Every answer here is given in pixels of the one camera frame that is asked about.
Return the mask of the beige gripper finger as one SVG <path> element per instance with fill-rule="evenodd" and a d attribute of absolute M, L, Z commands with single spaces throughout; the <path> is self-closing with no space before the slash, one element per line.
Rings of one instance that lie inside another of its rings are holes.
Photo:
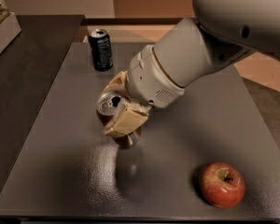
<path fill-rule="evenodd" d="M 119 72 L 109 81 L 109 83 L 103 89 L 103 92 L 118 91 L 123 94 L 127 94 L 128 92 L 126 89 L 126 77 L 127 77 L 126 71 Z"/>
<path fill-rule="evenodd" d="M 135 102 L 123 102 L 116 108 L 111 120 L 104 126 L 103 133 L 119 138 L 141 127 L 149 116 L 149 109 Z"/>

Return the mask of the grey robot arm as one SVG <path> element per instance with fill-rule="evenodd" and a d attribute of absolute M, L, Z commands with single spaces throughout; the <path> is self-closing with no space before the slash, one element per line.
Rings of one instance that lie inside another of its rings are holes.
<path fill-rule="evenodd" d="M 255 52 L 280 62 L 280 0 L 193 0 L 195 16 L 180 21 L 163 38 L 145 46 L 105 87 L 119 106 L 104 134 L 120 138 L 165 108 L 193 81 Z"/>

